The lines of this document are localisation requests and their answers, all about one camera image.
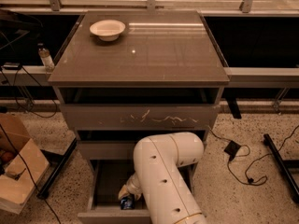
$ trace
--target cabinet top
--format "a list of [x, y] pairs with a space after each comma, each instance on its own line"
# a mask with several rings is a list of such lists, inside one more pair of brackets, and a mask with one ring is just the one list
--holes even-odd
[[[117, 20], [115, 41], [90, 26]], [[196, 87], [226, 85], [220, 54], [196, 11], [88, 12], [49, 78], [53, 86]]]

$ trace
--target white bowl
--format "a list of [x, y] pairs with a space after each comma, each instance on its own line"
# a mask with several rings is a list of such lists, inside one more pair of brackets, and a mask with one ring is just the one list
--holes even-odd
[[121, 21], [103, 20], [90, 27], [92, 34], [97, 35], [103, 41], [114, 41], [124, 31], [125, 24]]

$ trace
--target drawer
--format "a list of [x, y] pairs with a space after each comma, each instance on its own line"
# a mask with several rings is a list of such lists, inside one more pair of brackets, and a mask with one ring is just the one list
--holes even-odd
[[[202, 140], [206, 131], [190, 131]], [[144, 137], [173, 133], [168, 130], [78, 131], [77, 149], [87, 161], [131, 160], [135, 144]]]
[[66, 104], [216, 104], [222, 93], [219, 87], [60, 87]]
[[72, 130], [213, 127], [219, 105], [61, 105]]
[[135, 142], [130, 141], [77, 141], [82, 157], [91, 160], [130, 160]]
[[121, 210], [118, 194], [133, 173], [133, 161], [97, 161], [87, 211], [78, 219], [85, 224], [151, 224], [143, 199], [135, 202], [134, 210]]

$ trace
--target speckled floor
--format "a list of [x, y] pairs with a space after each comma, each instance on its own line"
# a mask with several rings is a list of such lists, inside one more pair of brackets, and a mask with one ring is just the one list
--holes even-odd
[[[61, 113], [53, 118], [42, 119], [33, 114], [14, 113], [20, 117], [40, 148], [63, 154], [74, 139], [68, 131]], [[263, 144], [263, 135], [269, 133], [279, 147], [283, 140], [299, 125], [299, 114], [242, 114], [234, 119], [231, 114], [219, 114], [213, 132], [217, 136], [233, 139], [247, 145], [250, 154], [235, 158], [230, 168], [242, 181], [246, 181], [245, 170], [256, 158], [269, 152]], [[291, 194], [277, 165], [271, 156], [254, 164], [249, 176], [255, 180], [266, 175], [267, 182], [260, 187], [242, 185], [230, 174], [228, 156], [223, 152], [227, 141], [209, 135], [206, 152], [200, 160], [195, 175], [195, 199], [199, 203], [209, 224], [239, 223], [299, 223], [299, 204], [292, 201]], [[246, 154], [242, 147], [238, 155]], [[288, 139], [281, 155], [284, 158], [299, 158], [299, 129]], [[50, 170], [39, 184], [44, 183]], [[47, 199], [62, 223], [80, 223], [79, 212], [84, 212], [92, 184], [92, 172], [86, 161], [75, 150], [50, 189]], [[36, 192], [19, 215], [0, 210], [0, 223], [58, 223], [44, 201]]]

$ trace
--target black cable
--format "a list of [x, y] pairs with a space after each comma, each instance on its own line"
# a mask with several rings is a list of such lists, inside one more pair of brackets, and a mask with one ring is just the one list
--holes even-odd
[[[217, 137], [218, 139], [225, 140], [225, 141], [228, 141], [228, 142], [232, 141], [232, 140], [230, 140], [230, 139], [227, 139], [227, 138], [223, 138], [223, 137], [219, 137], [219, 136], [217, 136], [216, 134], [214, 134], [214, 132], [211, 130], [210, 127], [208, 127], [208, 128], [209, 128], [209, 131], [210, 131], [215, 137]], [[287, 141], [288, 139], [290, 139], [290, 138], [294, 135], [294, 133], [296, 132], [296, 130], [297, 130], [298, 128], [299, 128], [299, 125], [297, 125], [297, 126], [292, 130], [292, 133], [291, 133], [288, 137], [286, 137], [286, 138], [283, 140], [282, 144], [280, 145], [280, 148], [278, 149], [278, 152], [280, 152], [280, 150], [284, 147], [286, 141]], [[246, 171], [245, 171], [245, 176], [246, 176], [246, 178], [247, 178], [247, 180], [248, 180], [248, 183], [241, 181], [241, 180], [240, 180], [240, 179], [239, 179], [239, 178], [232, 172], [232, 170], [231, 170], [231, 168], [230, 168], [230, 166], [229, 166], [230, 161], [227, 162], [227, 168], [228, 168], [228, 170], [230, 171], [230, 173], [234, 176], [234, 178], [235, 178], [238, 182], [240, 182], [241, 184], [243, 184], [243, 185], [251, 185], [251, 186], [261, 186], [261, 185], [265, 184], [265, 182], [268, 180], [268, 177], [267, 177], [266, 175], [264, 175], [264, 176], [262, 176], [261, 178], [259, 178], [257, 181], [254, 181], [253, 178], [251, 178], [251, 177], [248, 176], [248, 171], [249, 171], [250, 167], [251, 167], [256, 161], [260, 161], [260, 160], [262, 160], [263, 158], [265, 158], [265, 157], [267, 157], [267, 156], [272, 156], [272, 153], [264, 154], [264, 155], [262, 155], [260, 158], [255, 159], [254, 161], [251, 162], [251, 164], [249, 165], [249, 167], [246, 169]]]
[[[8, 78], [7, 78], [7, 76], [6, 76], [6, 74], [2, 71], [1, 67], [0, 67], [0, 71], [1, 71], [2, 76], [5, 78], [5, 82], [7, 82], [7, 84], [9, 85], [9, 87], [12, 87], [11, 84], [10, 84], [10, 82], [9, 82], [9, 80], [8, 80]], [[16, 97], [16, 94], [15, 94], [15, 91], [14, 91], [14, 87], [12, 87], [12, 92], [13, 92], [13, 97], [14, 97], [17, 105], [18, 105], [17, 97]]]
[[[16, 149], [15, 146], [12, 144], [10, 138], [9, 138], [8, 135], [7, 135], [7, 132], [5, 131], [5, 129], [3, 128], [3, 126], [1, 125], [1, 123], [0, 123], [0, 128], [1, 128], [1, 130], [3, 131], [4, 135], [6, 136], [6, 138], [7, 138], [8, 142], [9, 142], [9, 144], [12, 146], [12, 148], [15, 150], [15, 152], [17, 153], [17, 155], [21, 158], [21, 160], [22, 160], [23, 163], [25, 164], [26, 169], [27, 169], [27, 171], [28, 171], [28, 174], [29, 174], [29, 176], [30, 176], [32, 182], [34, 183], [37, 192], [39, 192], [40, 190], [39, 190], [39, 188], [38, 188], [38, 186], [37, 186], [37, 184], [36, 184], [36, 182], [35, 182], [35, 180], [34, 180], [34, 178], [33, 178], [33, 176], [32, 176], [32, 173], [31, 173], [31, 171], [30, 171], [30, 169], [29, 169], [29, 167], [28, 167], [27, 162], [26, 162], [25, 159], [22, 157], [22, 155], [20, 154], [19, 150]], [[56, 217], [58, 223], [61, 224], [60, 219], [58, 218], [58, 216], [57, 216], [57, 214], [55, 213], [55, 211], [53, 210], [53, 208], [49, 205], [49, 203], [47, 202], [47, 200], [44, 199], [44, 202], [46, 203], [46, 205], [48, 206], [48, 208], [50, 209], [50, 211], [55, 215], [55, 217]]]
[[[23, 69], [24, 70], [24, 72], [26, 72], [27, 73], [27, 75], [31, 78], [31, 79], [33, 79], [37, 84], [38, 84], [38, 86], [40, 86], [40, 87], [42, 87], [42, 85], [22, 66], [21, 67], [21, 69]], [[18, 70], [16, 73], [15, 73], [15, 76], [14, 76], [14, 80], [13, 80], [13, 87], [15, 86], [15, 83], [16, 83], [16, 79], [17, 79], [17, 75], [18, 75], [18, 73], [19, 73], [19, 71], [20, 70]], [[34, 112], [34, 111], [32, 111], [31, 109], [28, 109], [27, 107], [25, 107], [24, 105], [21, 105], [19, 102], [18, 102], [18, 99], [17, 99], [17, 97], [15, 96], [15, 100], [16, 100], [16, 103], [17, 103], [17, 105], [19, 106], [19, 107], [21, 107], [21, 108], [23, 108], [24, 110], [26, 110], [27, 112], [30, 112], [30, 113], [33, 113], [33, 114], [35, 114], [36, 116], [39, 116], [39, 117], [41, 117], [41, 118], [45, 118], [45, 119], [48, 119], [48, 118], [52, 118], [53, 116], [55, 116], [56, 114], [57, 114], [57, 111], [58, 111], [58, 106], [57, 106], [57, 104], [56, 104], [56, 102], [53, 100], [53, 99], [51, 99], [52, 101], [53, 101], [53, 103], [54, 103], [54, 105], [55, 105], [55, 110], [54, 110], [54, 112], [53, 112], [53, 114], [51, 114], [51, 115], [49, 115], [49, 116], [41, 116], [41, 115], [39, 115], [39, 114], [37, 114], [36, 112]]]
[[292, 133], [289, 135], [289, 137], [286, 137], [286, 138], [283, 140], [282, 144], [280, 145], [280, 148], [278, 149], [278, 152], [280, 152], [280, 150], [284, 147], [286, 141], [287, 141], [289, 138], [291, 138], [291, 137], [293, 136], [293, 134], [296, 132], [296, 130], [297, 130], [298, 128], [299, 128], [299, 124], [292, 130]]
[[31, 15], [28, 15], [28, 14], [25, 14], [25, 13], [16, 12], [16, 11], [11, 11], [11, 12], [13, 14], [16, 14], [16, 15], [21, 15], [21, 16], [24, 16], [24, 17], [28, 17], [28, 18], [34, 19], [34, 20], [36, 20], [40, 24], [41, 27], [44, 27], [44, 25], [41, 22], [41, 20], [38, 19], [38, 18], [36, 18], [36, 17], [34, 17], [34, 16], [31, 16]]
[[[209, 128], [209, 131], [216, 137], [216, 138], [218, 138], [218, 139], [220, 139], [220, 140], [224, 140], [224, 141], [227, 141], [227, 142], [231, 142], [231, 141], [233, 141], [233, 140], [231, 140], [231, 139], [227, 139], [227, 138], [223, 138], [223, 137], [219, 137], [219, 136], [217, 136], [212, 130], [211, 130], [211, 128], [210, 127], [208, 127]], [[236, 155], [235, 157], [236, 158], [238, 158], [238, 157], [246, 157], [246, 156], [248, 156], [249, 154], [250, 154], [250, 148], [249, 148], [249, 146], [247, 146], [247, 145], [243, 145], [243, 146], [241, 146], [241, 147], [246, 147], [248, 150], [249, 150], [249, 152], [247, 153], [247, 154], [244, 154], [244, 155]], [[250, 186], [261, 186], [261, 185], [263, 185], [266, 181], [267, 181], [267, 176], [265, 175], [265, 176], [262, 176], [261, 178], [259, 178], [257, 181], [254, 181], [253, 180], [253, 178], [250, 178], [250, 177], [248, 177], [248, 175], [247, 175], [247, 172], [248, 172], [248, 170], [249, 170], [249, 168], [251, 167], [251, 165], [254, 163], [254, 162], [256, 162], [257, 160], [255, 160], [255, 161], [253, 161], [251, 164], [250, 164], [250, 166], [246, 169], [246, 171], [245, 171], [245, 176], [246, 176], [246, 178], [247, 178], [247, 180], [248, 180], [248, 182], [243, 182], [243, 181], [241, 181], [235, 174], [234, 174], [234, 172], [231, 170], [231, 168], [230, 168], [230, 160], [228, 160], [227, 161], [227, 168], [228, 168], [228, 170], [229, 170], [229, 172], [233, 175], [233, 177], [239, 182], [239, 183], [241, 183], [241, 184], [243, 184], [243, 185], [250, 185]]]
[[0, 34], [1, 34], [2, 37], [7, 41], [7, 44], [4, 45], [4, 46], [3, 46], [2, 48], [0, 48], [0, 49], [3, 49], [3, 48], [5, 48], [5, 47], [7, 47], [7, 46], [10, 46], [11, 49], [12, 49], [12, 51], [13, 51], [15, 54], [17, 54], [16, 50], [15, 50], [15, 49], [13, 48], [13, 46], [12, 46], [12, 42], [8, 40], [7, 36], [6, 36], [4, 33], [2, 33], [1, 31], [0, 31]]

